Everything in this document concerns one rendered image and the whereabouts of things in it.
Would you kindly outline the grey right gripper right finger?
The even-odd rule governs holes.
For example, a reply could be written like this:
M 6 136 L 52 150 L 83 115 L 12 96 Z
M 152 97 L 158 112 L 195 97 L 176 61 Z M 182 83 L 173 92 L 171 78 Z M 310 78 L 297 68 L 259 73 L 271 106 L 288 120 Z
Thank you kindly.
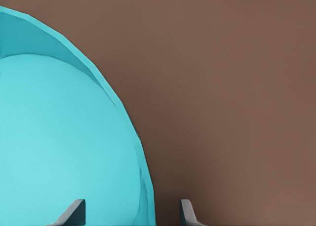
M 180 224 L 181 226 L 205 226 L 197 220 L 189 199 L 180 199 Z

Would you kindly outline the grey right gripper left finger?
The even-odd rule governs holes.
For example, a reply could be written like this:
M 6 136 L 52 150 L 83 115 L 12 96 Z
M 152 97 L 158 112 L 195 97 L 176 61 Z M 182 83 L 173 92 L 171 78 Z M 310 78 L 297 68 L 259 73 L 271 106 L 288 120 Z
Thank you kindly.
M 76 199 L 50 226 L 84 226 L 85 225 L 85 200 Z

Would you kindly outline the turquoise plate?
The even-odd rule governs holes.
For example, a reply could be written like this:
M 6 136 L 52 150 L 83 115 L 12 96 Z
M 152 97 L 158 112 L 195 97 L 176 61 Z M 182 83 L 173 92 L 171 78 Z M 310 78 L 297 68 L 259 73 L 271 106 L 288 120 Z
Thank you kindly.
M 140 138 L 67 38 L 0 6 L 0 226 L 155 226 Z

